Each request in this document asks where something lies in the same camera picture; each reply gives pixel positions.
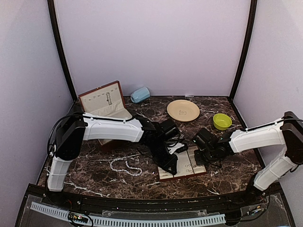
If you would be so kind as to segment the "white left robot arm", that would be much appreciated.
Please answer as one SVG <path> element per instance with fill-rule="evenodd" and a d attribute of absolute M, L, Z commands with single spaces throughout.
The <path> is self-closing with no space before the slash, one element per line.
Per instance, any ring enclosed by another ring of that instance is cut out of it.
<path fill-rule="evenodd" d="M 47 154 L 52 165 L 47 179 L 48 198 L 56 206 L 63 206 L 67 196 L 61 192 L 70 163 L 78 157 L 84 140 L 123 140 L 145 145 L 158 167 L 176 175 L 178 157 L 169 152 L 168 141 L 179 135 L 171 120 L 158 123 L 143 116 L 129 119 L 101 117 L 89 113 L 68 114 L 52 128 Z"/>

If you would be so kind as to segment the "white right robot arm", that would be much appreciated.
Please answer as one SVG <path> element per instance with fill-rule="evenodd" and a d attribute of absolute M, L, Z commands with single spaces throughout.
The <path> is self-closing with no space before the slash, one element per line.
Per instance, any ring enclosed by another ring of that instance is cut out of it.
<path fill-rule="evenodd" d="M 241 198 L 246 205 L 252 205 L 259 199 L 260 192 L 303 163 L 303 121 L 291 111 L 273 122 L 226 132 L 220 137 L 202 128 L 192 141 L 197 146 L 195 160 L 198 165 L 223 160 L 249 149 L 282 146 L 270 164 L 251 178 Z"/>

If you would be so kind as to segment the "red earring tray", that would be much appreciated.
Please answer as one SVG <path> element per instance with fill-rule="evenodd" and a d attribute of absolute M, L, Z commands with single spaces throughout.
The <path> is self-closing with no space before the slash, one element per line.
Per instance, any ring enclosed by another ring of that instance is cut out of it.
<path fill-rule="evenodd" d="M 207 173 L 205 166 L 196 164 L 194 154 L 195 150 L 197 150 L 197 146 L 192 146 L 189 147 L 187 151 L 177 154 L 178 162 L 176 175 L 172 175 L 168 172 L 165 172 L 161 168 L 158 168 L 159 181 L 165 182 L 205 175 Z"/>

